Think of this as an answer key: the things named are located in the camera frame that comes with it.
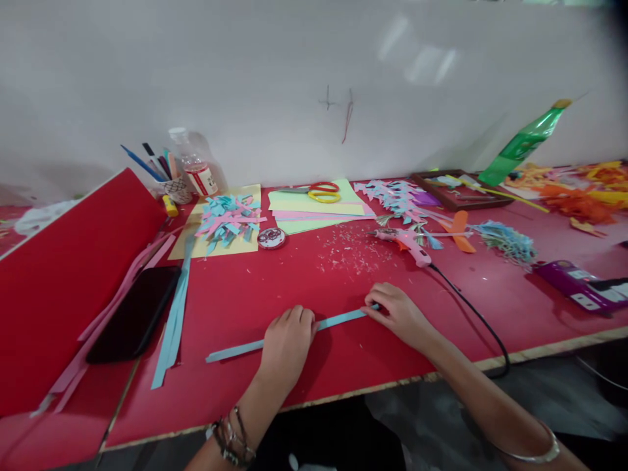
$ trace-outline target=smartphone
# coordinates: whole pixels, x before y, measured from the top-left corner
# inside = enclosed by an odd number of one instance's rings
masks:
[[[87,363],[127,361],[144,353],[179,276],[177,266],[142,271],[87,354]]]

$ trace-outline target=yellow scissors handle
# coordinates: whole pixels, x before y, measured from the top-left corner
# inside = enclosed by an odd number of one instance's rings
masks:
[[[340,195],[335,192],[308,192],[307,195],[319,203],[336,203],[340,201]],[[331,198],[320,198],[320,196],[331,196]]]

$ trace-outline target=pen holder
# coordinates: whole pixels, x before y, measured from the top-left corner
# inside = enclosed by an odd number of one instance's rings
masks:
[[[176,204],[187,204],[192,201],[192,193],[190,193],[188,186],[183,181],[183,176],[157,183]]]

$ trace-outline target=purple device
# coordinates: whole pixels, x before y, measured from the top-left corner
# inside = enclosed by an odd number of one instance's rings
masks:
[[[534,272],[592,314],[610,317],[611,312],[628,307],[628,283],[597,290],[589,282],[601,280],[567,260],[539,265]]]

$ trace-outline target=black cable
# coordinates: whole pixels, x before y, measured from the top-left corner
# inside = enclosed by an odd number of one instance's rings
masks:
[[[489,332],[493,335],[493,337],[495,338],[495,340],[499,344],[499,347],[502,350],[502,354],[504,355],[504,360],[506,361],[506,363],[504,365],[504,369],[501,372],[499,372],[498,374],[495,374],[495,375],[490,375],[489,378],[491,378],[491,379],[498,379],[498,378],[506,376],[510,372],[510,357],[508,356],[508,350],[506,350],[506,347],[504,346],[504,343],[498,337],[498,335],[495,333],[495,331],[493,330],[493,327],[491,327],[491,325],[488,323],[488,321],[486,319],[484,319],[484,316],[482,314],[480,314],[475,307],[473,307],[473,304],[471,304],[462,295],[460,290],[458,288],[456,288],[456,286],[451,281],[449,281],[449,279],[443,274],[442,271],[440,271],[438,269],[438,267],[436,265],[434,265],[433,263],[430,263],[430,268],[432,270],[434,270],[436,273],[438,273],[439,275],[441,275],[445,281],[447,281],[448,285],[451,286],[451,289],[453,289],[458,294],[458,296],[460,296],[460,298],[465,302],[465,304],[468,307],[470,307],[471,310],[480,318],[482,323],[486,326],[486,328],[489,330]]]

